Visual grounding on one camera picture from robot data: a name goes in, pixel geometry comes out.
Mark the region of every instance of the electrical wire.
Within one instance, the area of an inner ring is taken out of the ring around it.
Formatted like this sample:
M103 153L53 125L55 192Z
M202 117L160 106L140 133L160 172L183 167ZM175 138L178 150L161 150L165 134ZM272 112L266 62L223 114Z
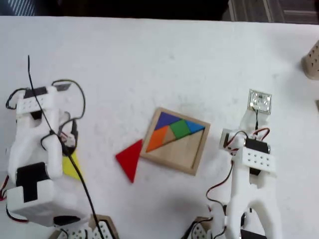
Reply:
M221 235L223 235L223 234L226 232L226 228L227 228L227 227L224 227L224 230L223 230L220 234L214 236L213 239L216 239L216 238L220 237Z
M35 90L34 90L34 87L33 87L32 79L31 79L31 74L30 74L30 56L29 56L29 55L28 55L28 76L29 76L29 81L30 81L30 85L31 85L31 90L32 90L32 93L33 93L33 95L34 95L34 97L35 97L35 100L36 100L36 102L38 103L38 105L39 105L39 107L40 107L40 110L41 110L41 112L42 112L42 114L43 114L43 116L44 116L44 118L45 118L46 123L48 124L48 126L49 126L49 128L50 128L50 131L53 131L52 128L51 128L51 125L49 124L49 121L48 121L48 119L47 119L47 117L46 117L46 115L45 115L45 113L44 113L44 110L43 110L42 107L41 107L41 104L40 104L40 102L39 102L39 100L38 100L38 97L36 96L36 93L35 93Z
M61 228L61 231L64 232L66 234L66 238L69 239L69 233L65 230Z
M258 110L255 110L254 111L256 112L256 125L255 125L255 130L258 130Z
M223 185L223 184L229 179L230 174L231 174L231 172L232 172L232 170L233 170L233 166L234 166L234 161L231 161L231 167L230 167L230 170L229 170L229 173L228 173L227 177L226 177L222 182L220 182L220 183L218 183L218 184L215 184L214 186L210 187L210 188L207 190L207 192L206 192L206 198L207 198L208 200L210 200L211 202L216 202L216 203L218 203L219 205L221 205L222 208L224 207L224 205L223 205L220 201L218 201L218 200L211 199L211 198L208 196L208 194L209 194L209 192L210 192L211 190L213 190L214 188L217 188L217 187Z
M69 114L69 119L59 126L58 135L61 135L61 132L62 132L62 130L63 130L63 127L64 127L67 123L72 122L72 121L74 121L74 120L78 120L78 119L80 120L80 119L84 116L85 108L86 108L86 99L85 99L85 94L84 94L83 89L81 88L81 86L80 86L76 81L69 80L69 79L62 79L62 80L53 81L51 85L54 86L55 83L59 83L59 82L70 82L70 83L74 83L74 84L78 87L78 89L80 90L80 92L81 92L81 94L82 94L82 98L83 98L83 110L82 110L81 115L78 116L78 117L73 117L73 118L71 118L70 113L68 112L68 114ZM49 136L51 136L51 135L52 135L52 134L49 133L49 134L45 135L44 137L42 137L42 139L40 140L41 147L42 147L44 150L46 150L46 148L43 146L43 141L44 141L47 137L49 137Z
M0 202L6 199L6 196L5 196L6 190L4 189L6 185L8 184L8 180L9 180L9 176L7 175L0 189Z
M69 79L63 79L63 80L57 80L57 81L53 81L52 82L52 86L54 86L55 83L58 83L58 82L71 82L71 83L74 83L80 90L81 94L82 94L82 98L83 98L83 110L82 110L82 114L78 117L73 117L73 118L70 118L69 120L67 120L66 122L64 122L62 125L60 125L59 127L59 132L58 132L58 135L61 134L62 130L63 130L63 127L73 121L73 120L80 120L83 116L84 116L84 113L85 113L85 108L86 108L86 100L85 100L85 95L84 95L84 91L83 89L81 88L81 86L76 82L76 81L73 81L73 80L69 80Z
M262 131L265 131L265 130L267 130L267 132L261 138L261 141L263 141L267 137L267 135L269 135L269 133L270 133L270 129L269 128L260 128L259 130L256 130L255 132L253 132L253 135L257 135L259 132L262 132Z
M17 222L17 223L28 223L28 222L29 222L29 220L26 220L26 219L18 219L18 218L15 218L14 216L12 216L12 215L10 214L9 210L8 210L7 204L5 205L5 212L6 212L7 216L8 216L11 220L13 220L13 221L15 221L15 222Z
M38 101L38 99L37 99L37 96L36 96L36 93L35 93L35 90L34 90L34 87L33 87L32 79L31 79L31 74L30 74L30 56L29 56L29 55L28 55L28 75L29 75L29 80L30 80L30 84L31 84L31 89L32 89L33 95L34 95L34 97L35 97L35 99L36 99L36 101L37 101L37 103L38 103L38 105L39 105L39 107L40 107L40 110L41 110L41 112L42 112L42 114L43 114L43 116L44 116L44 118L45 118L45 120L46 120L46 122L47 122L47 124L48 124L48 126L49 126L49 128L50 128L50 133L49 133L49 135L55 135L55 136L58 137L58 139L59 139L59 141L60 141L60 143L61 143L61 146L62 146L62 151L66 152L66 154L67 154L68 158L70 159L70 161L71 161L71 163L72 163L72 165L73 165L73 167L74 167L76 173L78 174L78 176L79 176L79 178L80 178L80 180L81 180L81 183L82 183L82 185L83 185L85 194L86 194L86 196L87 196L87 198L88 198L88 200L89 200L89 204L90 204L90 207L91 207L91 210L92 210L92 214L93 214L93 218L94 218L95 224L96 224L96 226L97 226L97 228L98 228L98 231L99 231L99 234L100 234L101 238L104 239L102 230L101 230L101 228L100 228L100 226L99 226L99 221L98 221L97 216L96 216L96 214L95 214L95 210L94 210L94 206L93 206L93 203L92 203L92 200L91 200L91 196L90 196L89 191L88 191L88 189L87 189L87 187L86 187L86 184L85 184L85 181L84 181L84 179L83 179L83 177L82 177L82 174L81 174L79 168L76 166L76 164L75 164L75 162L74 162L74 160L73 160L71 154L69 153L69 151L68 151L67 147L65 146L65 144L63 143L62 139L61 139L61 138L59 137L59 135L57 135L57 133L54 132L54 130L52 129L52 127L51 127L49 121L47 120L47 117L45 116L44 110L42 109L42 107L41 107L41 105L40 105L40 103L39 103L39 101ZM82 95L83 95L83 102L84 102L84 104L83 104L83 112L82 112L82 115L81 115L80 117L74 118L75 120L82 118L83 115L84 115L84 112L85 112L85 97L84 97L84 92L83 92L83 90L82 90L82 88L81 88L80 86L79 86L79 89L81 90L81 93L82 93Z
M247 134L245 131L240 130L240 131L236 132L234 136L231 137L231 139L227 142L227 144L225 145L224 148L226 148L227 146L229 146L229 145L234 141L235 137L236 137L239 133L245 134L246 138L248 138L248 134Z
M5 107L8 109L8 110L16 110L16 104L15 104L15 106L14 107L11 107L10 106L10 101L11 101L11 99L13 98L13 96L17 93L17 92L19 92L19 91L26 91L28 88L19 88L19 89L16 89L15 91L13 91L12 93L11 93L11 95L9 96L9 98L7 99L7 101L6 101L6 103L5 103Z
M195 228L198 224L203 223L203 222L210 222L210 221L212 221L212 220L213 220L213 217L210 217L210 218L208 218L208 219L203 219L203 220L200 220L200 221L196 222L196 223L194 224L193 228L191 229L191 232L190 232L190 237L191 237L191 239L193 239L193 231L194 231L194 228Z

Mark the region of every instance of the orange tangram piece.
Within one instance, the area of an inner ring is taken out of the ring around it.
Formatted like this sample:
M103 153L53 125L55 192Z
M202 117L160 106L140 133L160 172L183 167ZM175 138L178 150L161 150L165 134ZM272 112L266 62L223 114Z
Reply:
M152 151L163 145L163 141L164 141L168 127L169 126L167 125L153 132L148 148L146 149L146 152Z

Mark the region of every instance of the red triangle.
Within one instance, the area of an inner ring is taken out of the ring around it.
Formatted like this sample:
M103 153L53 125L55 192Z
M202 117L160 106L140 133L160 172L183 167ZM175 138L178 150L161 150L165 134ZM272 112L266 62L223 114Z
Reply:
M142 149L143 140L137 141L135 144L124 149L122 152L115 155L116 159L120 163L127 177L134 183L136 167L138 165L138 160L140 157L140 152Z

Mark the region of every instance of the black plastic part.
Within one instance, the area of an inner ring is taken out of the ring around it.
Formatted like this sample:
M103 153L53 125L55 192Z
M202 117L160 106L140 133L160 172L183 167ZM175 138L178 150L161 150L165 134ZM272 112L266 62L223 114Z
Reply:
M58 226L64 226L71 223L78 222L80 218L77 216L57 216L53 218L53 223Z
M226 148L227 142L229 138L229 133L226 134L223 147Z
M243 227L245 225L246 214L243 213L240 219L240 226Z
M36 95L36 96L45 95L45 94L48 93L48 91L46 90L46 87L45 87L45 86L39 87L39 88L35 88L35 89L34 89L34 92L35 92L35 95ZM24 98L24 99L27 99L27 98L31 98L31 97L34 97L33 92L32 92L31 89L27 89L27 90L25 91L25 94L24 94L24 97L23 97L23 98Z
M255 139L247 138L245 142L245 147L250 148L259 152L268 153L269 154L269 147L268 144L262 141L258 141Z
M71 83L67 84L60 84L60 85L54 85L54 87L57 89L57 91L66 91L70 88Z
M44 162L35 163L17 169L16 186L23 187L23 200L30 202L38 199L37 183L49 179Z
M252 233L246 230L240 230L240 233L241 233L241 239L267 239L267 237L263 235Z
M74 120L72 121L71 134L74 135L75 145L74 145L74 147L68 147L68 146L66 146L67 151L62 149L62 153L63 153L65 156L67 156L67 153L69 153L70 155L72 155L72 154L74 153L76 147L77 147L77 144L78 144L78 136L79 136L79 132L78 132L77 128L78 128L78 126L77 126L77 124L76 124L76 120L74 119Z
M258 176L260 174L261 170L256 168L249 168L249 173Z
M34 120L40 120L42 118L42 111L31 112L31 116Z
M224 214L226 215L226 209L227 209L227 205L224 205L223 206L223 211L224 211Z

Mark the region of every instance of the purple tangram piece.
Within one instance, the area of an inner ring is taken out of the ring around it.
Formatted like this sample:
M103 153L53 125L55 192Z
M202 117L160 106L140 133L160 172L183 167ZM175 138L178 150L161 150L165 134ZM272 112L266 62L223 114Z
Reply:
M161 112L160 116L159 116L159 120L158 120L158 123L155 127L155 130L156 129L159 129L159 128L162 128L166 125L169 125L171 123L175 123L177 121L179 121L180 118L179 117L176 117L176 116L172 116L172 115L169 115L165 112Z

